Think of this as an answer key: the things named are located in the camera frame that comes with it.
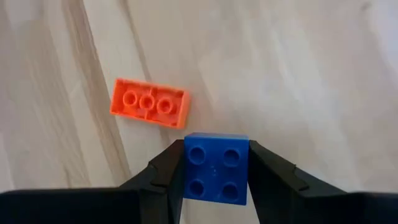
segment orange lego brick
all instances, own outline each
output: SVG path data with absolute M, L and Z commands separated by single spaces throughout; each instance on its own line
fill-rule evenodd
M 187 91 L 118 78 L 111 114 L 181 129 L 185 126 L 189 104 Z

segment wood grain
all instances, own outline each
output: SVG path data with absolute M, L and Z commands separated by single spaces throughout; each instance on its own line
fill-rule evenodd
M 398 191 L 394 0 L 0 1 L 0 190 L 119 185 L 193 131 L 344 190 Z M 109 115 L 116 77 L 186 88 L 187 128 Z M 184 200 L 182 223 L 258 223 Z

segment blue duplo brick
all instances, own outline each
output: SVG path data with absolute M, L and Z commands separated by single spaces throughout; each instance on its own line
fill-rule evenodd
M 249 138 L 192 133 L 184 139 L 184 197 L 246 204 Z

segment lego brick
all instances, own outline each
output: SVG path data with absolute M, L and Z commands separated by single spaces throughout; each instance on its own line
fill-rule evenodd
M 184 139 L 184 198 L 246 204 L 249 138 L 192 133 Z
M 185 126 L 189 104 L 190 95 L 185 90 L 118 78 L 110 112 L 181 129 Z

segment robotic claw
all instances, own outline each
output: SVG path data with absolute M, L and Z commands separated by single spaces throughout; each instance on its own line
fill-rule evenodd
M 398 194 L 346 193 L 256 141 L 249 146 L 248 182 L 260 223 L 398 223 Z M 179 223 L 183 167 L 183 140 L 176 140 L 120 187 L 0 194 L 0 222 Z

